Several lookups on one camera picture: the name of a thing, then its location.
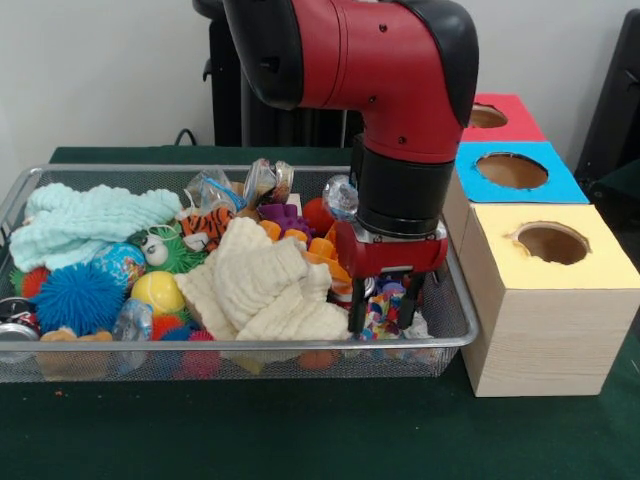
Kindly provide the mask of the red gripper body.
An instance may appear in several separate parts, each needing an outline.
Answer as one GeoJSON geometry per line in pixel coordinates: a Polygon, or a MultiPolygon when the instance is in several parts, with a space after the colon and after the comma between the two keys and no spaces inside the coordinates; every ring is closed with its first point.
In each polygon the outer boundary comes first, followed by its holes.
{"type": "Polygon", "coordinates": [[[334,223],[338,261],[351,278],[437,270],[448,249],[442,221],[424,238],[402,239],[366,230],[359,223],[334,223]]]}

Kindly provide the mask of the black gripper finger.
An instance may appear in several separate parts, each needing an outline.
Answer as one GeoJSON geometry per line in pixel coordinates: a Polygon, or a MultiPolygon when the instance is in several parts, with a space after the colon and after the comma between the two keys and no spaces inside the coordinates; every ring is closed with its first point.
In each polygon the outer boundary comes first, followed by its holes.
{"type": "Polygon", "coordinates": [[[412,325],[425,277],[425,273],[411,273],[403,277],[402,285],[405,287],[405,293],[401,298],[398,310],[397,324],[399,328],[409,328],[412,325]]]}
{"type": "Polygon", "coordinates": [[[366,280],[355,278],[352,282],[352,303],[349,311],[348,328],[351,333],[361,333],[366,317],[366,280]]]}

